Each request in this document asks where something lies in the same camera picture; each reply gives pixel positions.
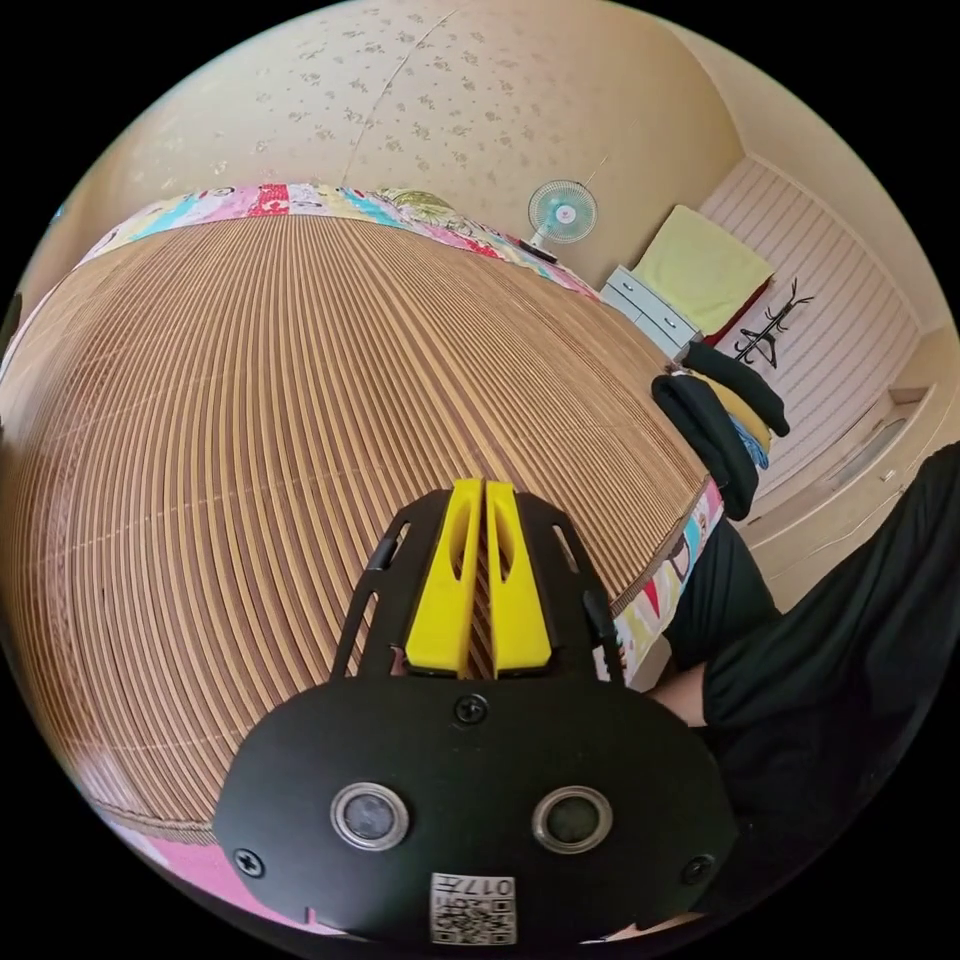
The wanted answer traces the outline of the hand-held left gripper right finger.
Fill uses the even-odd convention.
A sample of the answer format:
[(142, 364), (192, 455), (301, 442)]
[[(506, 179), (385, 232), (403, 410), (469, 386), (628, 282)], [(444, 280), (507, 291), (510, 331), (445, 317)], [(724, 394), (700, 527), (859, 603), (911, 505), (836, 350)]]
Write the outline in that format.
[(490, 637), (496, 670), (542, 670), (549, 636), (514, 487), (485, 487)]

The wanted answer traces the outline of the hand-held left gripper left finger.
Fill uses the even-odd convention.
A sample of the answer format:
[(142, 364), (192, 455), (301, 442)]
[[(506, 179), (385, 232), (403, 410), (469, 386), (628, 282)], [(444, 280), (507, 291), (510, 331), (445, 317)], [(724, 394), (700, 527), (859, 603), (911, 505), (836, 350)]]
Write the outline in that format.
[(481, 479), (454, 482), (405, 644), (410, 669), (468, 666), (482, 507)]

